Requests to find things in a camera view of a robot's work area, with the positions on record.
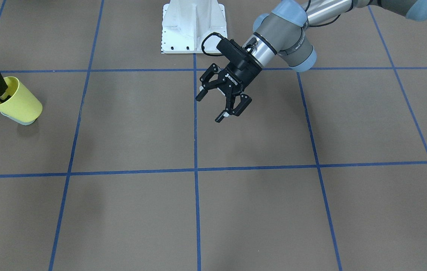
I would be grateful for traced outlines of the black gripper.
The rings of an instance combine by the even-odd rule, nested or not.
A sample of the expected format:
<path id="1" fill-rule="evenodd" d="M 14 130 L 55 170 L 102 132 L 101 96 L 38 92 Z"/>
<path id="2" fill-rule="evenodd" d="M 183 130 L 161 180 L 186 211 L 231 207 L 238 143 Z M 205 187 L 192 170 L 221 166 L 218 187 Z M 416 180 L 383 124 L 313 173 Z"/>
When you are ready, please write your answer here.
<path id="1" fill-rule="evenodd" d="M 221 122 L 229 116 L 240 116 L 252 102 L 252 98 L 243 94 L 246 87 L 254 81 L 263 70 L 261 65 L 249 53 L 222 53 L 229 60 L 226 67 L 220 70 L 215 63 L 211 64 L 200 76 L 199 93 L 195 100 L 200 102 L 208 91 L 217 88 L 225 95 L 223 111 L 215 118 L 215 122 Z"/>

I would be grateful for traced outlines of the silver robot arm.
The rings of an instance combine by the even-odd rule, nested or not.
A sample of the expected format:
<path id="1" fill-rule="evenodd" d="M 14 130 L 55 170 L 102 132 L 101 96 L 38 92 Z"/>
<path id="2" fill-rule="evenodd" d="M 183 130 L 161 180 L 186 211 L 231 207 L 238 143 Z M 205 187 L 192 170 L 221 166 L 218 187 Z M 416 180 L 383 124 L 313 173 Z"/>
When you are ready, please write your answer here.
<path id="1" fill-rule="evenodd" d="M 207 68 L 199 78 L 195 100 L 200 102 L 210 90 L 217 89 L 225 97 L 225 106 L 215 121 L 241 115 L 252 102 L 245 89 L 272 58 L 278 55 L 290 69 L 306 72 L 317 60 L 307 30 L 328 26 L 342 14 L 372 5 L 409 20 L 427 20 L 427 0 L 309 0 L 302 5 L 294 0 L 282 0 L 270 13 L 256 18 L 252 35 L 243 45 L 218 32 L 206 36 L 206 41 L 218 38 L 218 56 L 229 62 L 223 69 L 215 63 Z"/>

